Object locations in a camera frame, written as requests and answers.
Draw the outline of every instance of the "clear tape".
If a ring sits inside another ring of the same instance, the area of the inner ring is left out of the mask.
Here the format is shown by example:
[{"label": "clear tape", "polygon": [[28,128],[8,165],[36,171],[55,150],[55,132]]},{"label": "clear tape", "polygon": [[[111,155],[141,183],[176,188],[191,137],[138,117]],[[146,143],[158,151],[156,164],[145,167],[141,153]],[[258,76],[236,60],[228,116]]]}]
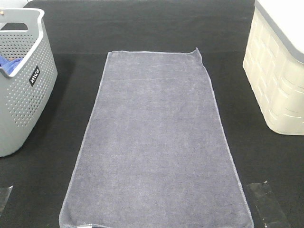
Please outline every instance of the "clear tape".
[{"label": "clear tape", "polygon": [[267,181],[247,185],[265,228],[290,228],[290,224]]},{"label": "clear tape", "polygon": [[8,202],[12,189],[13,186],[10,186],[9,188],[0,188],[0,217],[4,211],[6,203]]}]

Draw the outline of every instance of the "blue cloth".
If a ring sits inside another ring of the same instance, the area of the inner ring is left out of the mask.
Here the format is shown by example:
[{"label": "blue cloth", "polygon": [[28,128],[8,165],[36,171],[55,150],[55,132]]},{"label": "blue cloth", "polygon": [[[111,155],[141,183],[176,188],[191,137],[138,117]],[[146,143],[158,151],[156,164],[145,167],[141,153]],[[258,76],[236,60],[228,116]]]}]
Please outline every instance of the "blue cloth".
[{"label": "blue cloth", "polygon": [[0,67],[2,67],[6,73],[11,74],[13,70],[18,66],[18,64],[23,60],[23,58],[16,58],[12,61],[7,60],[5,57],[0,55]]}]

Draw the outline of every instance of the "basket label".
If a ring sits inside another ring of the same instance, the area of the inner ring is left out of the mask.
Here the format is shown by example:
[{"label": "basket label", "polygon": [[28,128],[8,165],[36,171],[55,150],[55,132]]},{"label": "basket label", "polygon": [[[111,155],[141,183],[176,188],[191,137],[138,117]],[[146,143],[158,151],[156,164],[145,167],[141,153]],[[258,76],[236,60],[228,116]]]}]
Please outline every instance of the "basket label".
[{"label": "basket label", "polygon": [[34,72],[32,73],[32,76],[29,78],[29,83],[32,87],[34,86],[35,82],[37,81],[39,74],[40,74],[39,67],[36,66]]}]

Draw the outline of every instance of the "storage container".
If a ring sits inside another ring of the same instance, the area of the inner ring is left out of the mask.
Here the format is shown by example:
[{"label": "storage container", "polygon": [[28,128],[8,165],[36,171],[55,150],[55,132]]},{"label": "storage container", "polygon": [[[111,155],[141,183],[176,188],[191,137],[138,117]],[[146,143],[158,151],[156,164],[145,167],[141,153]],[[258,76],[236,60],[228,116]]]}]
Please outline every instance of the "storage container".
[{"label": "storage container", "polygon": [[244,70],[270,129],[304,135],[304,1],[256,0]]},{"label": "storage container", "polygon": [[0,23],[27,30],[0,30],[0,55],[23,60],[8,75],[0,68],[0,157],[18,150],[36,124],[53,89],[57,70],[41,9],[0,10]]}]

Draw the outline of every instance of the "plastic piece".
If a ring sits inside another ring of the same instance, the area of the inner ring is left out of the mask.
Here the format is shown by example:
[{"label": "plastic piece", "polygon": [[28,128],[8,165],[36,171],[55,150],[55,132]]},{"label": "plastic piece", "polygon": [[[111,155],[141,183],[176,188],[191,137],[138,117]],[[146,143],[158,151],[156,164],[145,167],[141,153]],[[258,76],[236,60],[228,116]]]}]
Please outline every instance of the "plastic piece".
[{"label": "plastic piece", "polygon": [[0,217],[4,211],[5,205],[10,197],[13,186],[9,188],[0,188]]},{"label": "plastic piece", "polygon": [[0,30],[0,55],[23,60],[7,74],[0,68],[0,157],[18,150],[40,117],[57,70],[41,9],[2,9],[1,22],[24,23],[27,30]]},{"label": "plastic piece", "polygon": [[247,187],[265,228],[290,228],[267,181],[249,184]]},{"label": "plastic piece", "polygon": [[304,64],[288,52],[258,9],[243,66],[268,127],[304,135]]},{"label": "plastic piece", "polygon": [[304,63],[304,1],[256,0],[255,6],[292,56]]}]

